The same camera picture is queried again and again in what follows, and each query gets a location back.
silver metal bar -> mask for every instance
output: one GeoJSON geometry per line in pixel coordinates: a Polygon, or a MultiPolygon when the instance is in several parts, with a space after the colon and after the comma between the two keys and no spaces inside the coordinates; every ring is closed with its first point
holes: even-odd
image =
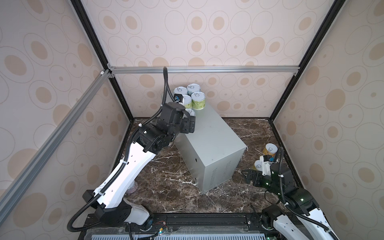
{"type": "MultiPolygon", "coordinates": [[[[168,73],[297,73],[299,66],[167,67],[168,73]]],[[[111,67],[112,74],[163,73],[163,67],[111,67]]]]}
{"type": "Polygon", "coordinates": [[[55,131],[37,151],[28,166],[13,181],[5,196],[0,201],[0,226],[9,216],[19,200],[23,197],[25,191],[32,184],[33,180],[55,152],[56,148],[60,145],[67,133],[71,130],[72,126],[91,102],[101,85],[110,75],[109,70],[104,70],[103,75],[99,75],[98,78],[93,81],[92,85],[73,106],[65,119],[59,124],[59,126],[57,126],[55,131]]]}

brown marble tabletop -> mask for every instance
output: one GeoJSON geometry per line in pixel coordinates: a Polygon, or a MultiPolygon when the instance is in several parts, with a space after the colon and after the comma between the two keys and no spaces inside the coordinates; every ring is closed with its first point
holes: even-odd
{"type": "Polygon", "coordinates": [[[232,178],[200,194],[175,144],[166,147],[147,164],[137,176],[137,190],[125,197],[130,202],[141,204],[153,213],[170,212],[257,212],[275,203],[278,198],[265,189],[246,184],[241,170],[249,169],[262,155],[266,143],[277,140],[265,119],[225,119],[226,123],[247,145],[232,178]]]}

gray metal box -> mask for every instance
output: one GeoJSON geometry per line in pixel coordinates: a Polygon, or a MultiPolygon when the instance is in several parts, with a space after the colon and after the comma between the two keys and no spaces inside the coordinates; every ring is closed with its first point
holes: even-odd
{"type": "Polygon", "coordinates": [[[247,146],[208,103],[195,112],[195,132],[174,143],[203,194],[232,177],[247,146]]]}

can lid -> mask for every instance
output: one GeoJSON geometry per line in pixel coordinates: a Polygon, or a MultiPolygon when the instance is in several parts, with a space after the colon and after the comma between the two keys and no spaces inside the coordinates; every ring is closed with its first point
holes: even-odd
{"type": "Polygon", "coordinates": [[[191,96],[183,94],[183,104],[188,104],[190,102],[192,102],[191,96]]]}
{"type": "Polygon", "coordinates": [[[194,92],[191,97],[194,101],[203,101],[205,99],[205,94],[202,92],[194,92]]]}
{"type": "Polygon", "coordinates": [[[187,86],[188,91],[200,91],[200,85],[196,83],[189,84],[187,86]]]}
{"type": "Polygon", "coordinates": [[[185,87],[177,87],[173,90],[175,94],[187,94],[188,90],[185,87]]]}
{"type": "Polygon", "coordinates": [[[268,150],[270,153],[276,153],[277,152],[277,146],[273,143],[267,143],[265,145],[265,148],[268,150]]]}
{"type": "Polygon", "coordinates": [[[186,108],[186,111],[189,112],[189,115],[191,115],[191,116],[196,116],[195,111],[193,111],[192,109],[190,109],[190,108],[186,108]]]}

box top surface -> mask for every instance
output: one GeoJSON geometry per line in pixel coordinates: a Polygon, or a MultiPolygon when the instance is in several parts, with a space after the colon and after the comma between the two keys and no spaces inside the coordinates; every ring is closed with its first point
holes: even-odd
{"type": "Polygon", "coordinates": [[[195,132],[186,134],[186,137],[204,165],[247,147],[209,104],[194,111],[195,132]]]}

